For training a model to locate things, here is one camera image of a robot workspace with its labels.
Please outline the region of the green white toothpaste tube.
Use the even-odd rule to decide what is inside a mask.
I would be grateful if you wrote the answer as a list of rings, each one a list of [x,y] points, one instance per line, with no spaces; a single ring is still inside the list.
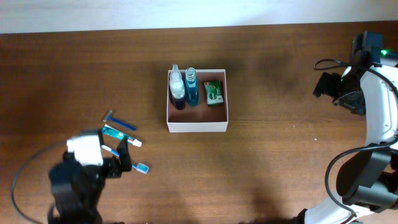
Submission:
[[[115,128],[112,128],[111,126],[105,124],[102,127],[102,133],[108,136],[111,136],[112,138],[118,139],[118,140],[122,140],[123,138],[127,137],[127,142],[133,146],[136,147],[141,147],[142,146],[142,142],[136,138],[133,138]]]

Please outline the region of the blue white toothbrush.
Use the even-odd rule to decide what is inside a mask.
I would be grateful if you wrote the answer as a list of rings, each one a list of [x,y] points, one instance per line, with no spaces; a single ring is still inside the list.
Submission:
[[[106,145],[101,145],[101,148],[106,150],[106,151],[108,151],[108,152],[110,152],[114,156],[119,157],[119,153],[116,152],[114,149],[112,149],[112,148],[110,148],[110,147],[108,147]],[[146,174],[149,171],[149,167],[147,165],[145,165],[145,164],[142,164],[142,163],[133,164],[132,168],[134,168],[135,170],[137,170],[138,172],[141,172],[143,174]]]

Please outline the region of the clear foam pump bottle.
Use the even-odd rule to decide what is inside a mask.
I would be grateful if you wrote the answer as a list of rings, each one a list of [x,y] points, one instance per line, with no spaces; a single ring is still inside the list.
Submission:
[[[185,86],[177,64],[172,66],[172,71],[169,75],[169,88],[174,107],[177,110],[183,110],[185,108]]]

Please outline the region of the blue mouthwash bottle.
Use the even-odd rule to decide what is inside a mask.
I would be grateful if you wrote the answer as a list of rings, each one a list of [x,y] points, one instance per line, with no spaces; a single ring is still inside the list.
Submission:
[[[198,104],[198,78],[193,67],[185,71],[185,86],[187,89],[187,101],[190,106]]]

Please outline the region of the green white soap box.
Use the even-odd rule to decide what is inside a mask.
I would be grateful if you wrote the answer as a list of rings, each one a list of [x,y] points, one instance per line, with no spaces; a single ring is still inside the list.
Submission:
[[[204,82],[204,88],[208,106],[222,105],[224,103],[221,82],[219,80]]]

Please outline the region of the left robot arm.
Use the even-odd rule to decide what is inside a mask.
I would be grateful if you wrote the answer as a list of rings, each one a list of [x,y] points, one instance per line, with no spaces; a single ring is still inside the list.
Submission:
[[[132,170],[127,137],[116,150],[118,157],[103,158],[102,135],[86,135],[67,141],[63,161],[49,172],[55,205],[49,223],[103,223],[97,209],[106,179],[120,178]]]

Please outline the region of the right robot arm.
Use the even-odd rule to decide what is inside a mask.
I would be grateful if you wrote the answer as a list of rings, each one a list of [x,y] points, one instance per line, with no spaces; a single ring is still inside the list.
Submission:
[[[382,34],[365,31],[352,42],[348,62],[332,60],[343,74],[323,73],[313,91],[335,106],[366,117],[366,142],[331,160],[325,172],[327,198],[302,210],[294,223],[356,223],[358,218],[397,209],[397,52]]]

